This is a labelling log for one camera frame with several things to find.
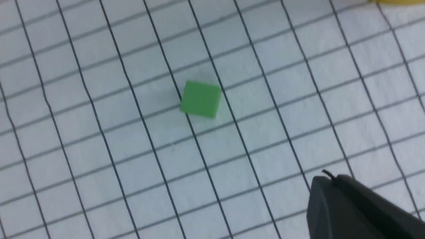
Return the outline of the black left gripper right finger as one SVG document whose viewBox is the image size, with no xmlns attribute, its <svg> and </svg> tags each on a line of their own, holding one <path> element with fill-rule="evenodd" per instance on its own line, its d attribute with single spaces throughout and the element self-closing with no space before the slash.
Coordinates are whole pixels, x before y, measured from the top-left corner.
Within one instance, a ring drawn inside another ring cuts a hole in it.
<svg viewBox="0 0 425 239">
<path fill-rule="evenodd" d="M 424 222 L 347 175 L 337 175 L 335 185 L 366 220 L 386 239 L 423 239 Z"/>
</svg>

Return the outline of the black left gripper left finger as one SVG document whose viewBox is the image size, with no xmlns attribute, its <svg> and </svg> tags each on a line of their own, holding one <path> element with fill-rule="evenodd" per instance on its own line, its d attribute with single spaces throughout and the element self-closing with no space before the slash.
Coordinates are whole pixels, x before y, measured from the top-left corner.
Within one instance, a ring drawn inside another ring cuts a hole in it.
<svg viewBox="0 0 425 239">
<path fill-rule="evenodd" d="M 311 239 L 390 239 L 388 216 L 345 175 L 323 170 L 312 181 L 307 207 Z"/>
</svg>

